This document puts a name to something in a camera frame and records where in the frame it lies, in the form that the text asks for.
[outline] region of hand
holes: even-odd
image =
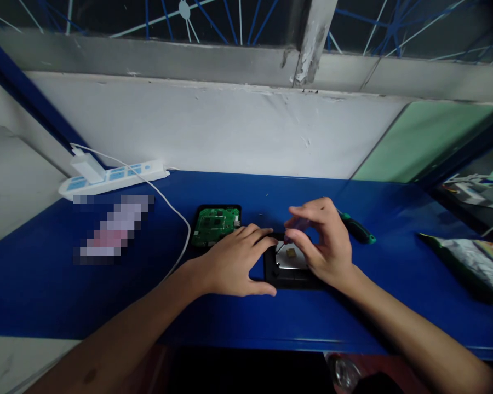
[[[299,230],[288,228],[285,232],[305,255],[310,270],[340,291],[350,286],[355,272],[351,242],[332,200],[323,197],[301,207],[290,207],[289,212],[293,217],[285,223],[286,228],[302,217],[309,219],[311,226],[319,233],[319,245],[314,245]]]
[[[248,274],[261,255],[278,244],[266,237],[272,229],[260,229],[255,224],[240,227],[216,243],[206,254],[186,262],[194,270],[203,293],[228,296],[253,294],[276,295],[276,288],[266,282],[255,282]]]

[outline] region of green screwdriver handle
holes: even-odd
[[[342,213],[340,210],[338,212],[349,234],[356,238],[358,242],[366,245],[372,245],[376,242],[376,237],[365,226],[355,221],[348,213]]]

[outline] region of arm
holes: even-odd
[[[438,392],[493,393],[493,370],[487,364],[352,264],[349,234],[329,198],[289,211],[294,217],[286,227],[304,217],[320,234],[320,244],[313,245],[301,231],[286,231],[307,257],[312,272],[353,300]]]
[[[183,309],[208,294],[276,295],[249,271],[274,238],[272,229],[241,227],[207,254],[189,260],[161,285],[77,345],[27,390],[36,393],[106,393],[116,389]]]

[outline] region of green wall panel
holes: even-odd
[[[493,106],[419,101],[406,106],[353,179],[410,182],[435,158],[453,149]]]

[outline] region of screwdriver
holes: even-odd
[[[296,230],[299,230],[299,231],[305,231],[307,229],[307,227],[309,226],[310,222],[311,221],[308,219],[299,218],[298,220],[296,220],[296,223],[294,223],[294,225],[291,228],[295,228]],[[276,254],[278,254],[279,251],[281,249],[283,249],[283,246],[291,244],[291,243],[292,243],[292,239],[288,238],[287,236],[283,237],[283,244],[279,247]]]
[[[358,242],[361,244],[366,244],[366,245],[372,245],[376,242],[376,237],[371,234],[369,230],[365,226],[363,226],[361,223],[358,221],[354,220],[351,215],[348,213],[343,213],[340,211],[338,208],[338,213],[340,214],[341,221],[347,228],[347,231],[349,231],[349,234],[351,234]],[[295,228],[299,231],[305,231],[310,225],[310,221],[305,218],[299,218],[296,223],[291,227]],[[292,240],[285,236],[283,238],[283,244],[279,247],[278,251],[276,254],[279,253],[281,249],[283,249],[283,246],[287,244],[291,244]]]
[[[349,234],[356,238],[358,242],[366,245],[372,245],[376,242],[376,237],[374,237],[365,226],[355,221],[351,215],[343,213],[340,210],[338,210],[338,213],[340,214],[341,221],[349,231]]]

